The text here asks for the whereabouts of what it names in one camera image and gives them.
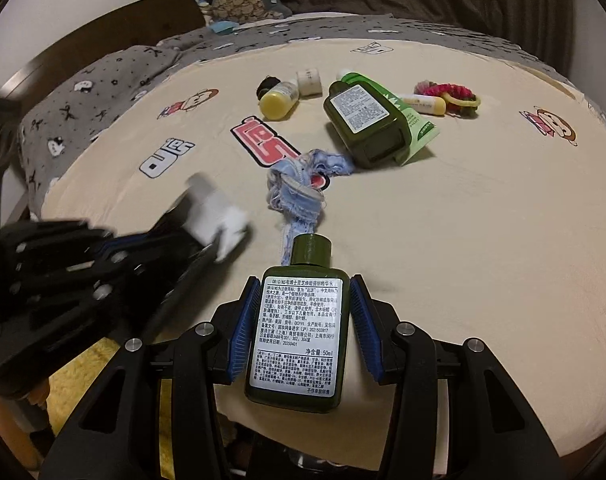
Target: dark green bottle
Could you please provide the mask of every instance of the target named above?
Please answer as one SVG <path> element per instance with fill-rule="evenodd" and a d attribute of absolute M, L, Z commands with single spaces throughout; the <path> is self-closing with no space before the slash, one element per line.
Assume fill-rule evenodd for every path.
<path fill-rule="evenodd" d="M 341 402 L 350 279 L 331 269 L 332 243 L 294 239 L 289 266 L 263 275 L 245 394 L 270 406 L 324 413 Z"/>
<path fill-rule="evenodd" d="M 362 168 L 387 162 L 412 143 L 403 112 L 366 81 L 335 81 L 323 109 Z"/>

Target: green tube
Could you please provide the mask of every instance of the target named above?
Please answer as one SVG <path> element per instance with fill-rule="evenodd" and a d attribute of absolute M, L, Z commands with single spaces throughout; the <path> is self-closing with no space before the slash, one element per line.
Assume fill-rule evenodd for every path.
<path fill-rule="evenodd" d="M 435 126 L 435 124 L 425 119 L 411 106 L 405 104 L 400 97 L 392 94 L 392 92 L 390 92 L 387 88 L 384 88 L 383 86 L 379 85 L 379 83 L 365 77 L 363 74 L 359 74 L 357 72 L 341 73 L 339 74 L 339 80 L 347 84 L 355 82 L 369 83 L 404 115 L 405 120 L 407 121 L 407 126 L 410 128 L 410 133 L 412 134 L 412 142 L 410 143 L 409 147 L 395 155 L 395 161 L 399 166 L 407 164 L 407 162 L 409 162 L 409 160 L 416 155 L 416 153 L 423 146 L 425 146 L 428 142 L 430 142 L 430 140 L 441 132 L 438 126 Z"/>

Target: white cap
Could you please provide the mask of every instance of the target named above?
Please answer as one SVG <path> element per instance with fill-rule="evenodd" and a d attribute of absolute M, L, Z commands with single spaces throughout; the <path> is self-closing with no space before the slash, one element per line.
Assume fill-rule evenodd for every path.
<path fill-rule="evenodd" d="M 297 86 L 302 96 L 317 95 L 323 93 L 321 77 L 318 75 L 318 69 L 308 68 L 297 72 Z"/>
<path fill-rule="evenodd" d="M 336 80 L 340 81 L 341 79 L 343 79 L 345 76 L 347 76 L 348 74 L 350 74 L 352 72 L 354 72 L 354 71 L 351 68 L 344 68 L 336 73 Z"/>

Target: bed sheet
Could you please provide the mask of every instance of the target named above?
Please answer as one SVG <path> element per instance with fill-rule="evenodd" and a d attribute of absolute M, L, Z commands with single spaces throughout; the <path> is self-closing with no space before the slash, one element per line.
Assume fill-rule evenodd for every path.
<path fill-rule="evenodd" d="M 167 327 L 176 336 L 279 261 L 283 219 L 265 202 L 273 160 L 244 132 L 258 128 L 299 152 L 341 148 L 321 98 L 301 101 L 285 121 L 257 116 L 254 89 L 266 74 L 315 65 L 327 89 L 351 66 L 397 92 L 426 78 L 467 84 L 483 98 L 476 119 L 435 118 L 442 133 L 403 168 L 333 178 L 318 231 L 333 242 L 334 266 L 361 273 L 402 319 L 441 340 L 483 338 L 558 451 L 572 452 L 606 431 L 606 124 L 580 92 L 544 73 L 417 41 L 368 46 L 375 34 L 241 49 L 174 73 L 75 160 L 43 216 L 145 230 L 205 171 L 248 211 L 252 237 L 197 286 Z M 194 107 L 173 107 L 196 95 Z M 151 178 L 141 166 L 168 138 L 193 148 Z M 241 381 L 216 394 L 222 413 L 269 438 L 376 468 L 393 388 L 367 375 L 350 330 L 343 400 L 332 413 L 253 404 Z"/>
<path fill-rule="evenodd" d="M 147 92 L 193 63 L 297 41 L 363 38 L 436 44 L 519 62 L 568 83 L 554 69 L 507 40 L 463 28 L 397 20 L 392 16 L 340 16 L 244 28 L 217 36 L 208 28 L 168 38 L 157 46 L 133 46 L 105 56 L 60 85 L 24 117 L 19 148 L 27 177 L 29 208 L 40 216 L 43 199 L 99 135 Z M 410 91 L 416 81 L 408 81 Z"/>

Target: blue gripper pad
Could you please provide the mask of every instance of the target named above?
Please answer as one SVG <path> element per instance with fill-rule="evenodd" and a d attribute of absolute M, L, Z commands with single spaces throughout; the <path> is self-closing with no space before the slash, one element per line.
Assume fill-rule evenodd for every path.
<path fill-rule="evenodd" d="M 350 280 L 350 312 L 365 365 L 374 380 L 379 382 L 383 379 L 385 371 L 381 352 L 381 336 L 372 319 L 370 306 L 369 294 L 363 291 L 359 280 L 353 277 Z"/>
<path fill-rule="evenodd" d="M 237 327 L 230 339 L 227 376 L 233 382 L 244 370 L 250 352 L 254 313 L 261 303 L 261 282 L 254 278 L 249 293 L 243 298 L 243 308 Z"/>

